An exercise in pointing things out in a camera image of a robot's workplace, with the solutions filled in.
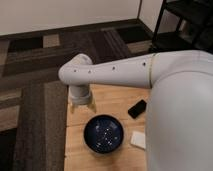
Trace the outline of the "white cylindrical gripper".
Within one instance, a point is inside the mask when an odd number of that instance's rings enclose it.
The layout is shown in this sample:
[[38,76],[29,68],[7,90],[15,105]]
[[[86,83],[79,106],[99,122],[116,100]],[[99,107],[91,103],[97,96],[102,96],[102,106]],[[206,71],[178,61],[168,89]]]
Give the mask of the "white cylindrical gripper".
[[[69,86],[69,98],[74,105],[88,104],[87,107],[93,112],[96,112],[96,104],[92,101],[92,93],[89,85]],[[75,111],[73,104],[69,104],[71,113]]]

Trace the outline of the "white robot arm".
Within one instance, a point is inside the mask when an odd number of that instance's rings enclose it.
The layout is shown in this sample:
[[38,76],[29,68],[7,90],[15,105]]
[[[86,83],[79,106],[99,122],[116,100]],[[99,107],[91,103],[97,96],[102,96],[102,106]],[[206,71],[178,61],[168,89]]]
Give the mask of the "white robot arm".
[[89,103],[92,84],[148,89],[147,171],[213,171],[213,54],[159,52],[100,64],[78,54],[58,77],[76,105]]

